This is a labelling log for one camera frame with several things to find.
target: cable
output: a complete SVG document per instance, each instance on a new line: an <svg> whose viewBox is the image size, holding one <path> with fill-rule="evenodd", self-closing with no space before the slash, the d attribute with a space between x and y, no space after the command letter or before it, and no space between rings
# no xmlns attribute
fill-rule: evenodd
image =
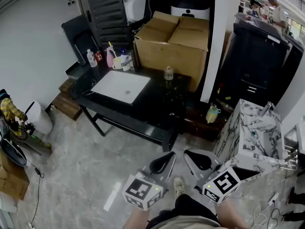
<svg viewBox="0 0 305 229"><path fill-rule="evenodd" d="M38 168L37 168L35 165L33 165L33 163L32 163L31 161L29 161L29 162L30 162L30 164L31 164L32 166L35 167L35 172L37 173L37 175L39 175L38 194L37 194L37 205L36 205L36 210L35 210L34 217L33 217L32 221L30 222L30 224L32 225L32 227L34 227L34 226L33 226L33 221L35 220L35 217L36 217L36 214L37 214L37 209L38 209L38 204L39 204L40 179L41 179L41 178L44 178L44 173L41 173L41 172L38 170Z"/></svg>
<svg viewBox="0 0 305 229"><path fill-rule="evenodd" d="M255 211L256 211L257 208L259 208L259 212L258 212L257 215L255 215ZM268 209L268 208L269 208L269 205L267 205L267 207L264 208L263 211L261 211L261 207L260 207L260 206L256 206L256 207L255 207L255 209L254 209L254 211L253 211L253 217L252 217L252 218L248 221L248 223L247 223L247 225L248 225L248 224L250 223L250 221L253 220L253 225L250 227L250 229L255 229L257 226L260 226L260 228L261 228L262 226L264 226L264 225L268 222L267 216L264 215L264 214L262 214L262 213L263 213L266 209ZM257 220L260 216L265 217L265 219L262 220L262 221L259 222L259 223L256 223L256 220Z"/></svg>
<svg viewBox="0 0 305 229"><path fill-rule="evenodd" d="M149 7L149 11L151 12L151 16L150 16L150 19L152 18L152 10L151 10L151 6L150 6L150 1L148 0L148 7Z"/></svg>
<svg viewBox="0 0 305 229"><path fill-rule="evenodd" d="M275 228L277 227L277 225L278 225L278 219L273 218L273 212L275 212L276 210L278 210L278 214L279 214L280 216L284 216L284 215L281 214L281 212L280 212L280 210L279 210L278 208L275 208L275 203L273 203L273 209L272 209L271 215L270 215L269 220L268 220L268 223L267 223L267 228L269 228L270 219L276 220L276 225L275 225L275 227L274 227L273 229L275 229Z"/></svg>

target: small bottle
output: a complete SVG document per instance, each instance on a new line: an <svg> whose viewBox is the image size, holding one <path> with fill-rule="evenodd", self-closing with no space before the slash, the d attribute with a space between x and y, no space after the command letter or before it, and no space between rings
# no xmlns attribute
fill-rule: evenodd
<svg viewBox="0 0 305 229"><path fill-rule="evenodd" d="M88 60L89 60L89 63L90 63L90 65L91 65L91 67L97 66L97 62L96 62L94 53L91 52L90 49L87 50L87 58L88 58Z"/></svg>
<svg viewBox="0 0 305 229"><path fill-rule="evenodd" d="M100 62L103 60L102 52L100 50L98 50L94 55L95 55L95 59L97 62Z"/></svg>
<svg viewBox="0 0 305 229"><path fill-rule="evenodd" d="M171 81L173 79L173 68L167 66L164 71L164 79L167 81Z"/></svg>

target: person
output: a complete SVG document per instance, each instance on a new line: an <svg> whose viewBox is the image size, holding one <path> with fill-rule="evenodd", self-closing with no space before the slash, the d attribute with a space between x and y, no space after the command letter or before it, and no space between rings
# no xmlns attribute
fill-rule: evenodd
<svg viewBox="0 0 305 229"><path fill-rule="evenodd" d="M295 187L290 190L288 195L287 204L303 204L305 205L305 193L296 194ZM293 211L283 215L284 221L301 221L305 220L305 211L301 213L294 213Z"/></svg>
<svg viewBox="0 0 305 229"><path fill-rule="evenodd" d="M268 2L275 7L272 14L272 24L279 31L280 35L283 35L287 28L285 11L276 0L268 0Z"/></svg>
<svg viewBox="0 0 305 229"><path fill-rule="evenodd" d="M215 206L216 216L185 193L184 183L180 177L175 177L173 184L176 197L174 209L161 211L159 216L147 223L149 210L134 208L123 229L249 228L230 200L226 199L219 206Z"/></svg>
<svg viewBox="0 0 305 229"><path fill-rule="evenodd" d="M15 117L21 121L27 121L28 118L13 104L10 95L4 89L0 91L0 110L2 117L10 128L10 137L15 144L39 155L51 154L50 144L45 145L38 137L29 135L15 120Z"/></svg>
<svg viewBox="0 0 305 229"><path fill-rule="evenodd" d="M250 4L251 4L252 8L254 8L254 11L255 11L257 17L260 20L262 20L263 16L264 16L264 9L263 9L262 5L256 0L251 0Z"/></svg>

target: white appliance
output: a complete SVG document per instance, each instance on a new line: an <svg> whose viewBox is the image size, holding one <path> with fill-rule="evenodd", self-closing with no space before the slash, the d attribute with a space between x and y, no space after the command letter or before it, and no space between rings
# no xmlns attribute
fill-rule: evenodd
<svg viewBox="0 0 305 229"><path fill-rule="evenodd" d="M124 0L127 20L137 22L144 17L146 0Z"/></svg>
<svg viewBox="0 0 305 229"><path fill-rule="evenodd" d="M91 91L132 104L149 80L149 77L110 71Z"/></svg>
<svg viewBox="0 0 305 229"><path fill-rule="evenodd" d="M177 8L171 6L171 15L174 16L189 16L198 19L209 20L210 19L210 8L205 10L194 10L194 9L185 9Z"/></svg>
<svg viewBox="0 0 305 229"><path fill-rule="evenodd" d="M0 209L10 213L16 213L17 205L15 200L11 196L0 192Z"/></svg>
<svg viewBox="0 0 305 229"><path fill-rule="evenodd" d="M171 15L210 19L210 3L205 0L173 0Z"/></svg>
<svg viewBox="0 0 305 229"><path fill-rule="evenodd" d="M10 214L6 211L0 210L0 228L1 229L14 229L13 221Z"/></svg>

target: white cup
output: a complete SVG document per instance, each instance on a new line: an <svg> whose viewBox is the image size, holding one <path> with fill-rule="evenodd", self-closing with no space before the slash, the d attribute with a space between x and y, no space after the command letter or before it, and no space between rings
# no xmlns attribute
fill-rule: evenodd
<svg viewBox="0 0 305 229"><path fill-rule="evenodd" d="M120 70L122 67L121 60L119 58L114 58L113 59L113 65L112 68L115 70Z"/></svg>

